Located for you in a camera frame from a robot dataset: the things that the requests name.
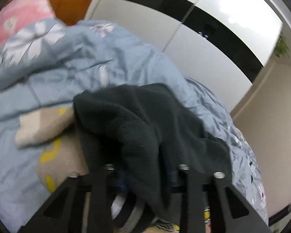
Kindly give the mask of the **white wardrobe with black stripe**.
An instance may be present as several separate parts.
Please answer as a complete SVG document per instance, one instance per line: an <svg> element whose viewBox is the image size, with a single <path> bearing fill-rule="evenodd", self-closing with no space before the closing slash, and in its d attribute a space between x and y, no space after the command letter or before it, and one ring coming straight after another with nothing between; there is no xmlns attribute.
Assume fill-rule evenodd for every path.
<svg viewBox="0 0 291 233"><path fill-rule="evenodd" d="M265 0L92 0L86 18L155 46L228 110L267 64L283 25Z"/></svg>

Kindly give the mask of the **beige graphic knit sweater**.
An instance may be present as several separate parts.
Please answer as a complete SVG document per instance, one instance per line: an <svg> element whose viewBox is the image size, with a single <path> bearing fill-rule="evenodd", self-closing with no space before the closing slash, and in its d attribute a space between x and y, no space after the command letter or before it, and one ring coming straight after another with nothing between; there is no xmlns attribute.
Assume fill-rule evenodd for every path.
<svg viewBox="0 0 291 233"><path fill-rule="evenodd" d="M16 132L18 148L51 142L40 156L37 175L50 192L55 190L73 173L88 174L88 167L81 149L79 134L74 126L72 107L41 108L20 116ZM113 220L128 214L117 223L114 232L179 232L176 224L159 220L150 209L133 196L124 193L111 197Z"/></svg>

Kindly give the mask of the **dark green knit garment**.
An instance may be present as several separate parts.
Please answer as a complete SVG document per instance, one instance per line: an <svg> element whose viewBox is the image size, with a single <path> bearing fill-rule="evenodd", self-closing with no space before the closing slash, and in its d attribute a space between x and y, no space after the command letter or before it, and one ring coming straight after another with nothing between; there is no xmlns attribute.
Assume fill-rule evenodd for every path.
<svg viewBox="0 0 291 233"><path fill-rule="evenodd" d="M159 219L180 220L180 196L171 193L180 164L232 175L227 143L208 133L164 84L84 91L73 107L88 170L113 164L120 183Z"/></svg>

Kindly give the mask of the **green potted plant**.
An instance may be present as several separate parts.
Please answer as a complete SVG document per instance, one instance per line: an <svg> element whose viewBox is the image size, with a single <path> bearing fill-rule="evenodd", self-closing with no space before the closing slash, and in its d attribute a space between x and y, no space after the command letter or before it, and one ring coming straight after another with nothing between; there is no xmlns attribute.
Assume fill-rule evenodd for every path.
<svg viewBox="0 0 291 233"><path fill-rule="evenodd" d="M277 43L275 45L275 49L273 52L275 56L278 58L289 56L289 48L286 43L286 38L282 33L280 34L277 40Z"/></svg>

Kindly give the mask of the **pink patterned pillow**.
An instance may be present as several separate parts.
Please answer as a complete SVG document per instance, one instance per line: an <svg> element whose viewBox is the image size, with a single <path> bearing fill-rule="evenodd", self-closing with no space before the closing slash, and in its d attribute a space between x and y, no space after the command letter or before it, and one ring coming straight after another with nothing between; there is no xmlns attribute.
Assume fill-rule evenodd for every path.
<svg viewBox="0 0 291 233"><path fill-rule="evenodd" d="M13 0L0 11L0 46L22 28L55 13L49 0Z"/></svg>

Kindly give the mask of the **light blue floral duvet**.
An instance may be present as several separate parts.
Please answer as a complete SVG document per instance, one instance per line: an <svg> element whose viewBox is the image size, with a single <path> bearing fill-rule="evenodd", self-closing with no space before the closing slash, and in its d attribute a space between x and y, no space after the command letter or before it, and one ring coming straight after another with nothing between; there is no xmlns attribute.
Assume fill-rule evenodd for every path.
<svg viewBox="0 0 291 233"><path fill-rule="evenodd" d="M256 157L212 91L121 26L104 21L66 26L49 18L21 29L0 47L0 220L9 232L17 232L49 197L36 172L43 147L15 145L20 115L67 106L85 90L152 83L168 85L208 132L228 144L234 186L268 222Z"/></svg>

